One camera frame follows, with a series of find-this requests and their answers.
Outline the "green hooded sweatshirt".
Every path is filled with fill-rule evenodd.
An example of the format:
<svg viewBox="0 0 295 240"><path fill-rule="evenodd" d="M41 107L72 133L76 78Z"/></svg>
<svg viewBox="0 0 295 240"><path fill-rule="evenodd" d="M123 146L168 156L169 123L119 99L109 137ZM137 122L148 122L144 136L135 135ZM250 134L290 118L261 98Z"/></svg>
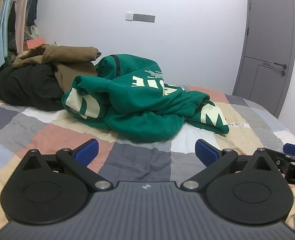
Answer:
<svg viewBox="0 0 295 240"><path fill-rule="evenodd" d="M65 110L90 127L137 142L169 140L186 122L218 134L230 131L208 94L165 83L155 61L118 54L95 67L97 76L75 77L62 96Z"/></svg>

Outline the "grey door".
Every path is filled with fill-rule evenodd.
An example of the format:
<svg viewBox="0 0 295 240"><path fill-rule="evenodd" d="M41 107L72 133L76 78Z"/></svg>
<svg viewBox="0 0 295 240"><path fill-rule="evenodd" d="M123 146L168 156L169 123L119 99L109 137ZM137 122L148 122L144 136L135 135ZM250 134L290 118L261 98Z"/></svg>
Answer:
<svg viewBox="0 0 295 240"><path fill-rule="evenodd" d="M233 95L279 117L295 61L295 0L248 0L246 31ZM274 70L286 64L286 75Z"/></svg>

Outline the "brown jacket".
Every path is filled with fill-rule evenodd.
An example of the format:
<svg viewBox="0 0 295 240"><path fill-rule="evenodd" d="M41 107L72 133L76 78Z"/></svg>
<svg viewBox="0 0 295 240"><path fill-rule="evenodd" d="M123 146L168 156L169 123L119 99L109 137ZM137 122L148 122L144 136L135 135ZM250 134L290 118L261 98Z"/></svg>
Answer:
<svg viewBox="0 0 295 240"><path fill-rule="evenodd" d="M37 64L52 64L56 80L63 92L69 92L78 75L97 76L93 64L101 52L95 47L51 46L42 44L16 56L14 68Z"/></svg>

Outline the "patchwork bed cover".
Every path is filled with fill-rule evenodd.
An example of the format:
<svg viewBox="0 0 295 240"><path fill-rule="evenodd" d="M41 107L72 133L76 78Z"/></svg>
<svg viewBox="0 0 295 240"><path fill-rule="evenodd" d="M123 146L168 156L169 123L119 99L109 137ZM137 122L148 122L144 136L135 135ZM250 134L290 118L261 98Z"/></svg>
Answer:
<svg viewBox="0 0 295 240"><path fill-rule="evenodd" d="M28 150L36 148L42 154L54 154L62 148L77 148L92 138L99 142L99 153L89 168L112 183L182 183L203 169L195 155L199 139L218 149L231 148L246 155L259 147L281 151L287 143L295 145L295 136L257 103L198 86L187 86L186 90L210 96L228 121L228 135L184 124L170 140L140 143L113 131L89 127L64 110L46 112L0 101L0 193ZM6 224L0 205L0 229Z"/></svg>

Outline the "white wall switch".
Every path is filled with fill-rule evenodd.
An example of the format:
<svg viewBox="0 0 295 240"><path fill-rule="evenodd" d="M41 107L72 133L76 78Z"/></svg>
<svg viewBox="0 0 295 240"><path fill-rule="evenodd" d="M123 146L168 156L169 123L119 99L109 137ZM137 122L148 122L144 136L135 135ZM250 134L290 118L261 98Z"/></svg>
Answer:
<svg viewBox="0 0 295 240"><path fill-rule="evenodd" d="M133 16L134 16L134 13L127 12L125 15L125 20L126 21L133 21Z"/></svg>

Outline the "grey wall switch panel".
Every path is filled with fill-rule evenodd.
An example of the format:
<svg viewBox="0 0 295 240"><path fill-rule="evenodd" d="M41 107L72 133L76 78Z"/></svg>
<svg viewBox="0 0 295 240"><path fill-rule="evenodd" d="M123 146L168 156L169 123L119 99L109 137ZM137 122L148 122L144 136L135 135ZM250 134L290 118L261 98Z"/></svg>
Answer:
<svg viewBox="0 0 295 240"><path fill-rule="evenodd" d="M154 15L134 14L132 20L137 22L154 23L155 18L156 16Z"/></svg>

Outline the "black garment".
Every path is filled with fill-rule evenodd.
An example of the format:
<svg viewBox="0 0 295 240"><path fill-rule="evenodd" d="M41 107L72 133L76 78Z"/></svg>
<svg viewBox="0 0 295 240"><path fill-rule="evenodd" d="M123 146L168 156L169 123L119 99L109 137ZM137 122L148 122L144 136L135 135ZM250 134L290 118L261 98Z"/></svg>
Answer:
<svg viewBox="0 0 295 240"><path fill-rule="evenodd" d="M64 109L62 96L51 64L6 67L0 71L0 100L5 103L60 111Z"/></svg>

